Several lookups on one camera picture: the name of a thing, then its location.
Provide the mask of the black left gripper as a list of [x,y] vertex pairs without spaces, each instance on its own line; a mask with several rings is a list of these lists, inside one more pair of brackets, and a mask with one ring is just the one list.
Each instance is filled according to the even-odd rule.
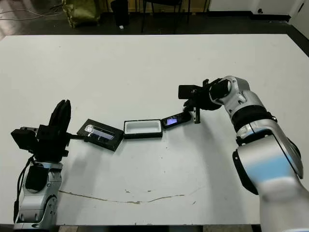
[[34,158],[39,162],[61,162],[69,151],[66,147],[70,140],[88,142],[84,135],[74,135],[67,132],[71,117],[70,100],[61,100],[51,114],[48,126],[40,125],[36,138],[38,142],[34,148]]

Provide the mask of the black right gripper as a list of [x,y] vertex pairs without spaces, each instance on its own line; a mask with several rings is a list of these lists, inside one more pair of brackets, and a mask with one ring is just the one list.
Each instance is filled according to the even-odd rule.
[[183,105],[184,112],[194,113],[194,123],[200,123],[200,110],[216,110],[217,105],[211,101],[210,98],[210,87],[209,79],[205,79],[202,82],[201,87],[196,87],[193,91],[194,98],[188,99]]

